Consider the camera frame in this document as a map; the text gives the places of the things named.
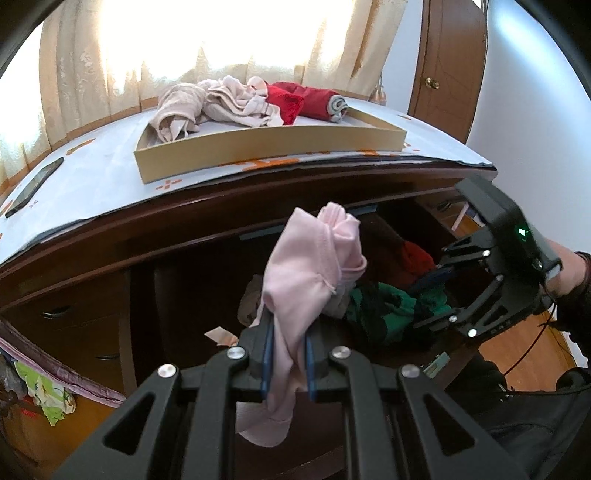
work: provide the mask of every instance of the green clothing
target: green clothing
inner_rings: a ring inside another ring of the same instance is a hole
[[[27,384],[29,396],[35,405],[41,406],[52,427],[64,418],[64,413],[74,412],[76,401],[63,387],[20,362],[15,362],[14,368]]]
[[[391,345],[402,339],[413,321],[447,312],[444,285],[421,293],[418,299],[385,283],[365,283],[354,288],[345,318],[360,327],[370,345]]]

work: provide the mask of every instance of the drawer handle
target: drawer handle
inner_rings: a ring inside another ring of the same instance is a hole
[[[437,210],[439,213],[443,213],[449,210],[452,205],[456,203],[463,203],[465,201],[466,199],[464,197],[454,197],[449,200],[443,200],[435,207],[435,210]]]
[[[70,305],[65,305],[63,307],[57,307],[53,310],[49,310],[49,312],[41,312],[41,316],[48,320],[55,320],[60,317],[63,317],[66,313],[70,311],[72,307]]]
[[[119,358],[119,354],[118,353],[112,353],[110,355],[98,355],[96,357],[98,360],[117,360]]]

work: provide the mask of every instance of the smartphone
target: smartphone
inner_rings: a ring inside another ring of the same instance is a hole
[[[64,163],[64,157],[51,162],[43,167],[37,175],[27,184],[27,186],[18,194],[17,199],[6,212],[6,218],[11,217],[23,208],[33,198],[33,195],[39,190],[41,185]]]

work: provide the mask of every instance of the beige towel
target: beige towel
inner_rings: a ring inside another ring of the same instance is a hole
[[[267,102],[267,94],[267,84],[259,77],[251,78],[246,85],[229,75],[197,85],[179,83],[160,97],[150,125],[163,143],[199,131],[198,124],[208,120],[247,127],[283,125],[279,107]]]
[[[206,91],[192,83],[179,83],[170,87],[158,101],[158,109],[150,125],[161,142],[176,140],[181,132],[199,131],[197,126],[203,109]]]
[[[259,77],[246,85],[234,77],[204,80],[197,84],[207,91],[203,113],[216,122],[236,122],[247,127],[283,125],[277,105],[267,102],[267,84]]]

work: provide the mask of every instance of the wooden door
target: wooden door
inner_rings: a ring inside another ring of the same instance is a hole
[[[485,55],[486,18],[473,0],[424,0],[408,113],[465,143],[476,111]]]

